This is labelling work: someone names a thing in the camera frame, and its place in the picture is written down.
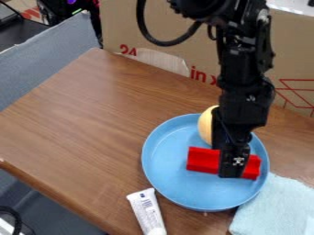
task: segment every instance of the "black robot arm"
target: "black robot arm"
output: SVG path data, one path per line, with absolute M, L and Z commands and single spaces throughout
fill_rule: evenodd
M 186 35 L 158 41 L 145 25 L 146 0 L 138 0 L 138 22 L 146 38 L 159 46 L 189 39 L 201 24 L 217 41 L 221 64 L 220 107 L 213 111 L 213 148 L 221 150 L 220 176 L 241 177 L 250 155 L 253 129 L 266 125 L 276 88 L 265 77 L 273 68 L 272 17 L 265 0 L 167 0 L 177 14 L 196 20 Z

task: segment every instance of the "ointment tube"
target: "ointment tube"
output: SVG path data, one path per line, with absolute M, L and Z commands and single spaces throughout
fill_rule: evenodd
M 167 235 L 155 196 L 155 189 L 149 188 L 141 192 L 130 194 L 127 196 L 127 200 L 133 206 L 143 234 Z

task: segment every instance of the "wooden table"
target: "wooden table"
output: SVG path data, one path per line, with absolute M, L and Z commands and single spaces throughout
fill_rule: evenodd
M 0 114 L 2 167 L 113 235 L 142 234 L 127 194 L 151 187 L 142 145 L 167 119 L 204 112 L 220 91 L 90 50 Z M 257 130 L 272 171 L 314 186 L 314 119 L 274 107 Z M 162 195 L 169 234 L 226 234 L 234 210 L 208 217 Z

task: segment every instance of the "yellow ball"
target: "yellow ball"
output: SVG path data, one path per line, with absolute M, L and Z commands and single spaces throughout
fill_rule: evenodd
M 213 109 L 218 106 L 212 106 L 206 109 L 206 111 L 202 113 L 202 116 L 200 118 L 200 133 L 202 140 L 212 145 L 212 120 L 213 120 Z

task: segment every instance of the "blue plate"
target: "blue plate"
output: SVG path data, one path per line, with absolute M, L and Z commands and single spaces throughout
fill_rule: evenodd
M 188 166 L 190 146 L 210 148 L 198 131 L 201 114 L 166 121 L 149 136 L 142 149 L 142 167 L 154 188 L 175 204 L 214 212 L 245 204 L 261 191 L 269 174 L 269 156 L 253 134 L 252 153 L 262 158 L 258 180 L 220 178 L 216 174 L 192 172 Z

